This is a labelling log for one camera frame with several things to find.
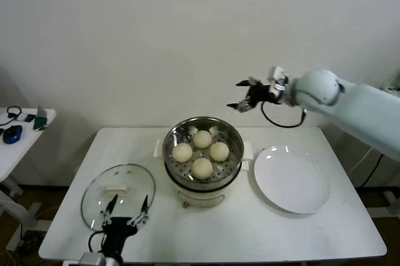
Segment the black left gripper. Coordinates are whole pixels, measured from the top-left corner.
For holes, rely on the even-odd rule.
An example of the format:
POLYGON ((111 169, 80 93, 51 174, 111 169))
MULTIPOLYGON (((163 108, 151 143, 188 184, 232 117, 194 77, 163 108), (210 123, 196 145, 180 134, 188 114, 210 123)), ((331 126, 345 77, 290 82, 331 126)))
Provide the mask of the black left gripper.
POLYGON ((118 199, 116 194, 112 200, 107 204, 106 208, 101 211, 102 217, 102 231, 106 235, 105 241, 102 245, 102 253, 105 257, 114 260, 122 260, 122 251, 127 238, 136 235, 138 232, 137 227, 143 227, 149 219, 148 216, 148 196, 145 197, 141 212, 130 219, 129 217, 112 217, 111 214, 114 210, 118 199))

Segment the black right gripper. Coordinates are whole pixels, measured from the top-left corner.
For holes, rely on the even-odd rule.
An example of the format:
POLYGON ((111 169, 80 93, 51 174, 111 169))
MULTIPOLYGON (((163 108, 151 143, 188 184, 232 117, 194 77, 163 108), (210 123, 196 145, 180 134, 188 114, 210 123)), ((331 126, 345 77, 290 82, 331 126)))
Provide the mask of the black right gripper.
POLYGON ((248 112, 253 109, 253 106, 262 102, 279 104, 279 100, 276 96, 269 91, 270 85, 263 85, 262 82, 256 78, 248 77, 247 79, 236 83, 236 86, 249 87, 245 99, 237 103, 226 105, 238 112, 248 112))

